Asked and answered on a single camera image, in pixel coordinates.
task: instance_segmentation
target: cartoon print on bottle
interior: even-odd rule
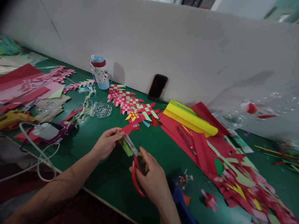
[[[105,83],[105,82],[108,82],[109,79],[108,79],[108,73],[107,73],[107,70],[104,70],[104,71],[101,71],[102,74],[99,74],[99,76],[101,76],[100,78],[100,83]]]

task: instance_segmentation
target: green table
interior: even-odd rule
[[[85,81],[86,79],[92,79],[91,73],[55,59],[40,62],[36,67],[53,65],[65,65],[68,69],[74,69],[76,74],[71,76],[71,80],[76,83]],[[50,69],[41,69],[44,73],[48,73],[49,70]],[[65,80],[65,82],[66,84],[71,83],[69,80]],[[126,88],[126,90],[136,93],[135,97],[143,99],[145,103],[151,102],[144,93],[130,88]],[[63,105],[64,112],[55,117],[53,122],[58,123],[66,118],[73,109],[79,109],[80,103],[82,103],[85,98],[84,94],[80,94],[75,90],[69,91],[66,95],[70,96],[71,100]],[[102,91],[97,88],[97,96],[93,101],[106,102],[107,95],[107,90]],[[154,108],[159,109],[164,105],[164,102],[159,101]],[[109,117],[103,119],[87,117],[76,132],[71,133],[69,137],[61,142],[58,153],[51,158],[53,165],[59,171],[65,171],[87,154],[105,130],[113,127],[124,127],[128,124],[125,120],[126,116],[120,114],[120,108],[114,107],[113,105],[112,107],[113,111]],[[17,130],[7,135],[18,143],[18,140],[15,140],[13,136],[19,132],[20,131]],[[275,159],[272,157],[268,158],[261,154],[257,148],[253,146],[259,145],[275,150],[277,146],[274,142],[253,134],[246,137],[241,130],[238,130],[238,133],[255,151],[255,153],[247,154],[248,158],[255,164],[261,175],[267,179],[268,183],[276,189],[277,195],[280,196],[282,201],[284,201],[294,212],[296,217],[298,217],[298,174],[283,168],[283,166],[272,165]],[[241,221],[243,221],[243,223],[251,223],[251,216],[241,207],[231,209],[227,206],[216,186],[204,176],[203,172],[160,127],[150,126],[148,128],[141,123],[140,130],[131,132],[130,138],[137,147],[143,146],[157,159],[169,179],[172,179],[179,171],[184,169],[188,169],[188,174],[193,175],[194,181],[190,182],[184,193],[192,198],[189,209],[199,223],[240,224]],[[46,144],[42,144],[40,148],[43,149],[45,146]],[[38,153],[31,145],[27,144],[26,149],[29,150],[30,153],[38,156]],[[55,149],[52,148],[46,154],[49,156],[54,151]],[[159,213],[156,207],[148,199],[140,197],[133,186],[131,173],[128,170],[132,164],[132,160],[132,157],[127,157],[124,150],[120,146],[117,146],[106,161],[102,161],[97,166],[85,183],[84,189],[130,220],[137,223],[158,223]],[[202,194],[200,192],[201,189],[216,196],[218,204],[216,213],[203,204]]]

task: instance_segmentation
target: white wall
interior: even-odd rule
[[[276,0],[216,0],[212,11],[253,19],[263,19]]]
[[[166,75],[162,97],[188,105],[263,72],[271,75],[252,97],[299,81],[295,24],[148,0],[19,0],[2,30],[86,71],[101,53],[112,79],[145,93],[155,74]]]

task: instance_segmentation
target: floor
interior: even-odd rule
[[[16,164],[0,166],[0,179],[20,172]],[[52,173],[42,174],[50,178]],[[15,210],[24,205],[46,183],[39,179],[36,172],[26,172],[0,183],[0,223]],[[85,191],[79,194],[64,208],[61,214],[50,219],[47,224],[57,223],[124,223],[129,220],[95,199]]]

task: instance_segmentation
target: white cable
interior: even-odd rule
[[[6,178],[4,178],[4,179],[1,179],[0,182],[3,182],[3,181],[5,181],[5,180],[8,180],[8,179],[13,178],[13,177],[15,177],[15,176],[18,176],[18,175],[20,175],[20,174],[22,174],[22,173],[25,173],[26,171],[30,170],[31,168],[33,168],[33,167],[35,167],[35,166],[37,166],[37,174],[38,174],[38,176],[39,176],[40,179],[42,179],[43,181],[46,181],[46,182],[50,182],[50,181],[54,180],[54,179],[56,178],[56,170],[55,170],[55,168],[54,168],[52,162],[50,161],[50,158],[51,158],[52,156],[54,156],[54,155],[58,152],[58,149],[59,149],[59,147],[60,147],[60,143],[53,143],[53,144],[51,144],[51,145],[48,145],[48,146],[47,146],[46,148],[44,148],[44,150],[42,151],[42,150],[41,150],[41,149],[40,149],[40,148],[39,148],[39,147],[38,147],[38,146],[31,140],[31,138],[28,136],[28,134],[26,133],[26,131],[23,129],[23,126],[22,126],[23,124],[30,124],[30,125],[33,125],[33,126],[35,126],[35,127],[36,127],[37,125],[32,124],[32,123],[28,123],[28,122],[21,122],[21,123],[20,123],[20,129],[21,129],[21,131],[23,132],[23,134],[26,136],[27,140],[28,140],[28,141],[33,145],[33,147],[40,153],[40,156],[39,156],[39,158],[38,158],[38,161],[40,161],[40,159],[41,159],[42,156],[43,156],[45,159],[43,159],[42,161],[38,162],[37,164],[35,164],[35,165],[33,165],[33,166],[31,166],[31,167],[29,167],[29,168],[27,168],[27,169],[25,169],[25,170],[19,172],[19,173],[16,173],[16,174],[14,174],[14,175],[11,175],[11,176],[9,176],[9,177],[6,177]],[[44,151],[45,151],[48,147],[50,147],[50,146],[52,146],[52,145],[58,145],[58,147],[57,147],[56,151],[55,151],[51,156],[47,157],[47,156],[45,155]],[[39,165],[40,165],[42,162],[44,162],[44,161],[47,161],[47,162],[50,164],[50,166],[51,166],[51,168],[52,168],[52,170],[53,170],[53,172],[54,172],[54,177],[53,177],[51,180],[44,179],[44,178],[41,176],[41,174],[40,174]]]

